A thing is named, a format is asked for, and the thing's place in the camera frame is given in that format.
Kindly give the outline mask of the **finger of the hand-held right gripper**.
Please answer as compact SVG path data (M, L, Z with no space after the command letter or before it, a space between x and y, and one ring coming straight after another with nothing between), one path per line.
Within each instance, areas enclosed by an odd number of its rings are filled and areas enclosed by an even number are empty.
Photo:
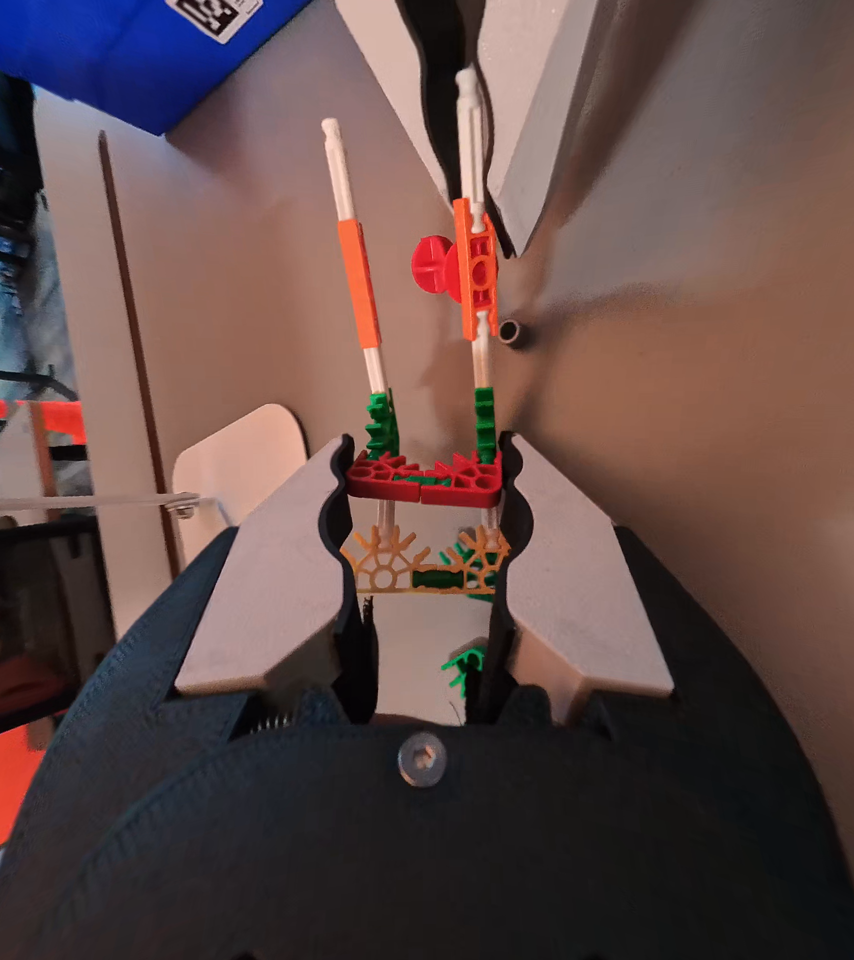
M506 257L528 249L570 153L619 2L488 1L477 44L486 198Z
M410 143L445 204L460 198L457 74L468 33L456 1L337 1Z

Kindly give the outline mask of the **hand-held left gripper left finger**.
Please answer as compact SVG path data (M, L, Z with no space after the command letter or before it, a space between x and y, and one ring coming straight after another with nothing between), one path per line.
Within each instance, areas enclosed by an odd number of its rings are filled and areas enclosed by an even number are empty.
M373 615L342 547L353 529L349 435L333 438L247 516L174 681L185 697L261 691L278 712L333 690L366 724L378 696Z

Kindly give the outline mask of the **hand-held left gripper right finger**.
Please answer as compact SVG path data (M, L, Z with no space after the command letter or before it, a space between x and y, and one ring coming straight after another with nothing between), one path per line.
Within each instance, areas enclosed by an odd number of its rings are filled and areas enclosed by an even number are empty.
M600 690L668 697L674 680L612 519L520 434L503 433L500 453L508 552L466 723L495 723L520 687L546 693L555 724Z

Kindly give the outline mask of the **colourful toy construction car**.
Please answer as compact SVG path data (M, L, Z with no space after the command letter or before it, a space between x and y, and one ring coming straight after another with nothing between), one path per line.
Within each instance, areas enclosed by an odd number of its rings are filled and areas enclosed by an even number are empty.
M469 344L473 379L475 448L455 453L449 462L427 467L410 462L400 450L397 408L386 372L366 241L356 215L347 149L339 121L321 121L335 207L337 237L359 345L370 388L366 406L367 442L346 474L353 498L377 503L377 522L369 535L354 534L361 548L346 553L358 592L375 594L467 596L491 602L499 570L510 547L500 530L503 490L502 455L496 431L493 344L500 334L497 240L484 188L485 133L481 80L468 66L457 72L457 153L459 196L452 210L452 240L430 235L418 242L411 273L419 287L445 294L460 309L461 333ZM427 547L413 551L415 533L402 534L398 503L479 510L474 533L457 535L455 544L430 562Z

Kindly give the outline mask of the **blue bin with white tag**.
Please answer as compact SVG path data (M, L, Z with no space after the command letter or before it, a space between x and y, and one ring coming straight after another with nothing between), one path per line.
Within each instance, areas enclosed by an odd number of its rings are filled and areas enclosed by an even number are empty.
M0 71L163 136L306 1L0 1Z

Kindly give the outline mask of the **white document stand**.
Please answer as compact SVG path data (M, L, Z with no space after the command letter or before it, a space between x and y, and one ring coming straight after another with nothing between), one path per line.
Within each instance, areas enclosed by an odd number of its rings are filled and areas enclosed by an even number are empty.
M172 479L186 483L181 491L0 496L0 515L138 507L159 509L179 521L200 514L205 520L231 526L248 516L306 460L296 417L280 405L266 404L178 455Z

